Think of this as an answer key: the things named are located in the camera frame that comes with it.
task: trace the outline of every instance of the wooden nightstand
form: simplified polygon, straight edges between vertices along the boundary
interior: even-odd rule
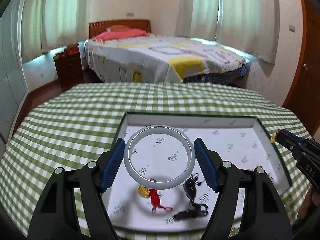
[[[66,91],[76,84],[84,83],[80,52],[67,55],[59,53],[54,57],[59,84]]]

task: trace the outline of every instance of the ring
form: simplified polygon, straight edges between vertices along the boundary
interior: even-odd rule
[[[146,179],[145,177],[142,177],[135,170],[131,162],[132,151],[135,145],[146,136],[151,134],[156,134],[156,133],[166,134],[176,138],[179,142],[181,142],[181,144],[183,145],[183,147],[187,152],[187,157],[188,157],[187,167],[185,168],[182,174],[180,174],[178,177],[171,179],[169,181],[152,181],[150,179]],[[152,125],[137,131],[134,135],[130,137],[129,141],[127,142],[124,148],[123,159],[124,159],[124,165],[125,165],[125,168],[127,169],[127,172],[136,182],[138,182],[140,185],[145,186],[147,188],[160,190],[160,189],[169,189],[169,188],[179,186],[185,180],[187,180],[191,175],[193,168],[195,166],[196,154],[191,141],[181,131],[166,125]]]

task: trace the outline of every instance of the green checkered tablecloth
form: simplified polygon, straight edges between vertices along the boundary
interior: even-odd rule
[[[212,85],[100,83],[77,85],[29,113],[13,136],[0,163],[0,201],[15,225],[27,235],[42,190],[56,167],[79,169],[111,148],[126,111],[139,113],[258,116],[274,134],[286,128],[309,136],[299,119],[256,92]],[[295,167],[292,153],[279,144],[293,186],[282,200],[293,221],[308,190],[307,179]],[[76,206],[82,232],[88,234],[81,194]],[[188,239],[199,239],[202,232]],[[139,235],[119,232],[130,239],[178,239],[183,235]]]

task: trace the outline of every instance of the red string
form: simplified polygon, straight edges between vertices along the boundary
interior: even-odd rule
[[[171,207],[163,207],[160,204],[160,197],[157,193],[156,189],[150,190],[151,204],[153,205],[152,212],[156,212],[156,208],[163,208],[165,211],[171,212],[173,208]]]

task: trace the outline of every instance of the silver screw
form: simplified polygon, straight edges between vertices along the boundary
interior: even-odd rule
[[[260,173],[260,174],[263,174],[264,173],[264,169],[262,167],[258,167],[257,168],[257,172]]]
[[[63,172],[63,169],[61,167],[56,168],[56,170],[54,171],[56,174],[60,174],[61,172]]]
[[[223,162],[222,165],[225,168],[230,168],[231,167],[231,163],[230,162]]]
[[[88,163],[88,167],[91,168],[91,169],[94,168],[95,166],[97,166],[96,162],[89,162]]]

